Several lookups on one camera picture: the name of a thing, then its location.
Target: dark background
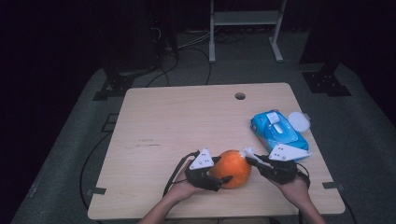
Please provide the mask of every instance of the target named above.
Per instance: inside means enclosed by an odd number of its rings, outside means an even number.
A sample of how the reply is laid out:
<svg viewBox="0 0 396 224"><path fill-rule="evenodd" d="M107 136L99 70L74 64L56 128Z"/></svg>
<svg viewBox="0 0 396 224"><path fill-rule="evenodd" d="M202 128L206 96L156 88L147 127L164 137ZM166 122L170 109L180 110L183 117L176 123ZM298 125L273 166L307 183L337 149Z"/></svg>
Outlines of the dark background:
<svg viewBox="0 0 396 224"><path fill-rule="evenodd" d="M276 7L276 1L233 4ZM1 223L28 192L91 75L103 60L155 64L155 1L1 1ZM178 31L207 29L209 1L175 0ZM225 8L227 1L218 1ZM336 55L395 124L394 1L289 0L282 29L311 28L302 63Z"/></svg>

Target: hand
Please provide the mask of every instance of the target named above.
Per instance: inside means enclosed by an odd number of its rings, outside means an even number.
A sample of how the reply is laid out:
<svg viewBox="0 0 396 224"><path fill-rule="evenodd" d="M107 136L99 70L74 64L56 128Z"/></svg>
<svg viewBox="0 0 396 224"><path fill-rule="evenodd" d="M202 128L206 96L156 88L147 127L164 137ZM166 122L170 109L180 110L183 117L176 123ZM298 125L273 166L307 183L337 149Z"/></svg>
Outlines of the hand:
<svg viewBox="0 0 396 224"><path fill-rule="evenodd" d="M302 177L296 176L293 181L280 185L269 179L282 192L283 196L303 213L304 217L311 224L325 224L325 220L320 215L318 209L312 203L308 193L308 186Z"/></svg>
<svg viewBox="0 0 396 224"><path fill-rule="evenodd" d="M196 188L187 181L186 169L190 165L191 160L189 160L186 165L178 173L172 188L169 189L165 197L171 197L177 203L189 199L194 193L202 191L203 189Z"/></svg>
<svg viewBox="0 0 396 224"><path fill-rule="evenodd" d="M293 181L280 185L277 182L269 179L282 192L283 196L296 207L300 207L303 203L310 203L311 199L308 194L308 186L305 181L296 176Z"/></svg>
<svg viewBox="0 0 396 224"><path fill-rule="evenodd" d="M198 189L187 181L185 171L191 161L180 170L172 188L163 196L163 198L139 221L139 224L159 224L168 215L169 211L181 201L189 199Z"/></svg>

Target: hole in table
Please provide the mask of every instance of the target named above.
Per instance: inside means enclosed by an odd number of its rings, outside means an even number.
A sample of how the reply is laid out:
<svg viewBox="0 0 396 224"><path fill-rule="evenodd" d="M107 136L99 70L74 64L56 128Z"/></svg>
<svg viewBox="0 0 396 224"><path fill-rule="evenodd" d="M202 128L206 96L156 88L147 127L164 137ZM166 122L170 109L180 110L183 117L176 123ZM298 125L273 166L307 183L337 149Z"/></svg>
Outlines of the hole in table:
<svg viewBox="0 0 396 224"><path fill-rule="evenodd" d="M246 97L246 95L245 95L244 93L242 93L242 92L237 92L236 95L235 95L235 98L236 98L237 100L245 100L245 98L247 98L247 97Z"/></svg>

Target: orange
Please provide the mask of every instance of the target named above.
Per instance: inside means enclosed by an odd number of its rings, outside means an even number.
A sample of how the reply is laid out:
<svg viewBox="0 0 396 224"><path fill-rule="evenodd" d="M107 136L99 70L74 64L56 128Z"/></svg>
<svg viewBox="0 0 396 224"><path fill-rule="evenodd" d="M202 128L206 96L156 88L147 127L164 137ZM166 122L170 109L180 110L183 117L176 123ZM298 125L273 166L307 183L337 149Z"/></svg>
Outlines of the orange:
<svg viewBox="0 0 396 224"><path fill-rule="evenodd" d="M220 155L220 160L209 170L209 174L216 178L231 175L230 182L222 184L224 189L236 189L243 186L250 177L251 166L238 150L230 149Z"/></svg>

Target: table surface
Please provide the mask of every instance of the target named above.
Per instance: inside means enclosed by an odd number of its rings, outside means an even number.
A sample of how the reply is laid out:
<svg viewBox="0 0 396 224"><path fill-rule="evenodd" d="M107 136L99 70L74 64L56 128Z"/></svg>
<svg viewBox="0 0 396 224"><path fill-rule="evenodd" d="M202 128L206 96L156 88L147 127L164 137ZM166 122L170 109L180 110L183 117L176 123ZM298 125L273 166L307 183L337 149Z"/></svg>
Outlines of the table surface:
<svg viewBox="0 0 396 224"><path fill-rule="evenodd" d="M244 100L235 98L242 92ZM212 156L252 147L265 154L249 129L254 115L278 109L285 117L301 111L287 83L162 87L127 91L88 215L92 219L141 218L163 196L180 159L208 148ZM323 215L341 214L344 204L310 131L312 155L300 163L311 177L309 193ZM174 207L168 217L267 217L298 214L256 168L243 187L205 190Z"/></svg>

